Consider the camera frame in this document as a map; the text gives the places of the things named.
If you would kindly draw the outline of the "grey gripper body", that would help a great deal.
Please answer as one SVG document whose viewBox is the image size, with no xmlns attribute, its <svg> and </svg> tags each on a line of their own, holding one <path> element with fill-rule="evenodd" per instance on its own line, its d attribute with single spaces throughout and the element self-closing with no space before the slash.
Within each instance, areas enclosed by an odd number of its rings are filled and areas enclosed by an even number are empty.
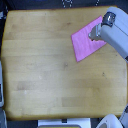
<svg viewBox="0 0 128 128">
<path fill-rule="evenodd" d="M 91 30 L 91 32 L 88 34 L 89 38 L 91 40 L 98 41 L 101 39 L 101 24 L 97 24 L 94 26 Z"/>
</svg>

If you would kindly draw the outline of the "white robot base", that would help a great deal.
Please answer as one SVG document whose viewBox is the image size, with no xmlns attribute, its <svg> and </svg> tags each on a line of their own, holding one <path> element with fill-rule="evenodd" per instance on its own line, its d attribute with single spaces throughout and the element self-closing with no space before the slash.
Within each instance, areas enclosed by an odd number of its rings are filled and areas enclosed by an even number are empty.
<svg viewBox="0 0 128 128">
<path fill-rule="evenodd" d="M 100 121 L 96 128 L 123 128 L 123 126 L 114 114 L 108 114 Z"/>
</svg>

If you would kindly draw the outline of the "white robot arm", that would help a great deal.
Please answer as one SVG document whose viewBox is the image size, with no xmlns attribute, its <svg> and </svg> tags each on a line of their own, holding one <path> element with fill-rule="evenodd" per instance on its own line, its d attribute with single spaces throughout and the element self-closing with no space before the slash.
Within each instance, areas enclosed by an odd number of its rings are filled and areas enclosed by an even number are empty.
<svg viewBox="0 0 128 128">
<path fill-rule="evenodd" d="M 89 33 L 91 40 L 110 44 L 128 63 L 128 15 L 107 12 L 101 23 Z"/>
</svg>

